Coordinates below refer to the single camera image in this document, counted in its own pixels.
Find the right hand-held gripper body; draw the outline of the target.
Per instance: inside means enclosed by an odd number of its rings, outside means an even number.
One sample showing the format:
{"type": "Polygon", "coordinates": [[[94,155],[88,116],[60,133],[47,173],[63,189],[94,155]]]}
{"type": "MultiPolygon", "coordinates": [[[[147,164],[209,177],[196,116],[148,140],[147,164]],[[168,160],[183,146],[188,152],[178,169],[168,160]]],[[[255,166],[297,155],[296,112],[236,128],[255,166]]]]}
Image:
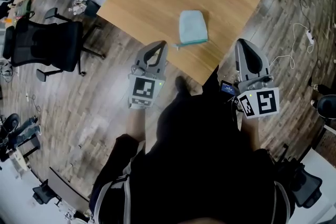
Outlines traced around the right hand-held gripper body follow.
{"type": "Polygon", "coordinates": [[[278,114],[279,88],[271,75],[242,81],[237,84],[237,99],[247,119],[278,114]]]}

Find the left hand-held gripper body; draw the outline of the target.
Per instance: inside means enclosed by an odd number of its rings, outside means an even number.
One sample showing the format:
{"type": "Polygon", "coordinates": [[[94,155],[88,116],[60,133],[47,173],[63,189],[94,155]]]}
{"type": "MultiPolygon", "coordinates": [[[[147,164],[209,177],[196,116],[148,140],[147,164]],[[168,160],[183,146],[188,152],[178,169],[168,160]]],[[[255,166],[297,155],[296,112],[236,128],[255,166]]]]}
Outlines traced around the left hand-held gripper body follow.
{"type": "Polygon", "coordinates": [[[130,109],[150,108],[165,84],[165,64],[150,67],[137,60],[128,75],[128,107],[130,109]]]}

